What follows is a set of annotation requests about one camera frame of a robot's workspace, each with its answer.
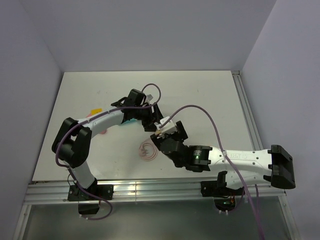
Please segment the teal triangular power strip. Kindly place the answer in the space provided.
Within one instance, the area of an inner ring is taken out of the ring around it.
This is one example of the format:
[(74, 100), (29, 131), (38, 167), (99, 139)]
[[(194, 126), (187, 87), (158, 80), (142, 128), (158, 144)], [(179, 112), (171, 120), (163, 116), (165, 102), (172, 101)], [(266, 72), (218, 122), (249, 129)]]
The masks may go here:
[(137, 121), (136, 119), (130, 119), (130, 120), (127, 120), (127, 121), (123, 122), (122, 125), (131, 124), (131, 123), (134, 123), (136, 121)]

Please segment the pink round power strip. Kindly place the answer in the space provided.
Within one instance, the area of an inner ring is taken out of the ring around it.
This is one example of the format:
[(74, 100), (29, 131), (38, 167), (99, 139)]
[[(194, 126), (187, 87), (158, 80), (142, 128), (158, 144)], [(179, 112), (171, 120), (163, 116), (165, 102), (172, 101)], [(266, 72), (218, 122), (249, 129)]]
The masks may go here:
[(145, 162), (153, 161), (157, 157), (158, 152), (157, 147), (149, 141), (144, 141), (138, 149), (140, 158)]

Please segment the pink triangular power strip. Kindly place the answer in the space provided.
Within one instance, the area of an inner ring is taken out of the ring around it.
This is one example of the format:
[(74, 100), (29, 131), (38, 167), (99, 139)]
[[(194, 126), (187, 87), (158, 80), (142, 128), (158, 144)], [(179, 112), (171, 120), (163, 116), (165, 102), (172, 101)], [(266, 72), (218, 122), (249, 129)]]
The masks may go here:
[[(86, 117), (89, 118), (89, 117), (91, 117), (91, 116), (92, 116), (92, 114), (90, 113), (90, 114), (88, 114)], [(106, 134), (106, 133), (107, 133), (107, 130), (105, 129), (105, 130), (101, 131), (99, 134), (100, 134), (100, 135), (104, 135), (104, 134)]]

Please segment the yellow cube power socket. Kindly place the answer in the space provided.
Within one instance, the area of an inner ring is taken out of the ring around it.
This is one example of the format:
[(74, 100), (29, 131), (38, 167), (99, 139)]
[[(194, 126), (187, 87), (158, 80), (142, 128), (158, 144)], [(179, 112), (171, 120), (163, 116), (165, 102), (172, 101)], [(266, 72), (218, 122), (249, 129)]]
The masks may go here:
[(92, 109), (91, 111), (90, 111), (90, 114), (93, 116), (93, 115), (95, 115), (95, 114), (98, 114), (98, 113), (100, 113), (100, 112), (102, 112), (103, 110), (101, 109), (101, 108), (96, 108), (96, 109)]

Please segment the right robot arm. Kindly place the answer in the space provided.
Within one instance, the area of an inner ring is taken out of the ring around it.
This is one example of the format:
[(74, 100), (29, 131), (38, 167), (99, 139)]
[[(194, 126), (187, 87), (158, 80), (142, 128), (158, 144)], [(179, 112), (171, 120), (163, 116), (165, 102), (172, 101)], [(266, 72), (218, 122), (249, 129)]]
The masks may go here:
[(217, 191), (229, 194), (245, 182), (247, 185), (270, 183), (274, 188), (296, 187), (293, 157), (281, 146), (272, 145), (258, 151), (221, 150), (213, 146), (185, 145), (188, 135), (181, 121), (158, 127), (150, 139), (157, 149), (177, 168), (202, 173), (216, 171), (222, 179)]

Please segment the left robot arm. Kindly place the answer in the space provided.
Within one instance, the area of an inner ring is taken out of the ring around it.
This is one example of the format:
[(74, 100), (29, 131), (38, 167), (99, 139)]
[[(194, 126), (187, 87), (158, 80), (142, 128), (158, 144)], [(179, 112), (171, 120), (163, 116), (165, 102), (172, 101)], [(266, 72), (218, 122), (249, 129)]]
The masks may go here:
[(55, 162), (66, 168), (80, 185), (79, 194), (86, 200), (96, 197), (97, 179), (87, 163), (91, 140), (101, 132), (132, 119), (141, 121), (145, 132), (155, 132), (163, 115), (158, 103), (149, 103), (140, 90), (132, 89), (128, 96), (113, 102), (108, 110), (83, 119), (66, 118), (51, 147)]

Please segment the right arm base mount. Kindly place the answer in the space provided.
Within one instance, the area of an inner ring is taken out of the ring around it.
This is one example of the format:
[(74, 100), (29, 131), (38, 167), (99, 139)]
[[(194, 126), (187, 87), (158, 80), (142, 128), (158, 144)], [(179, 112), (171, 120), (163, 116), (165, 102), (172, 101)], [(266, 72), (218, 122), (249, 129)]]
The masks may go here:
[(221, 213), (229, 213), (237, 208), (236, 197), (240, 196), (239, 204), (245, 195), (244, 187), (231, 189), (227, 183), (218, 183), (217, 180), (201, 181), (200, 193), (203, 198), (213, 198), (216, 209)]

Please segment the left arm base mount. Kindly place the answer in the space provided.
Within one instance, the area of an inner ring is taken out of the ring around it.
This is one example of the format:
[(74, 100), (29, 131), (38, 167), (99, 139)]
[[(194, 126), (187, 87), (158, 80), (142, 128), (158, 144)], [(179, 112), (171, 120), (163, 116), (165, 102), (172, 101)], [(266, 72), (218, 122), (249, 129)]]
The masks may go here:
[[(68, 202), (78, 203), (78, 213), (89, 220), (101, 220), (111, 215), (113, 206), (110, 200), (113, 199), (114, 186), (112, 184), (98, 184), (90, 189), (80, 189), (77, 185), (70, 185), (67, 196)], [(109, 212), (100, 217), (94, 217), (102, 203), (109, 205)]]

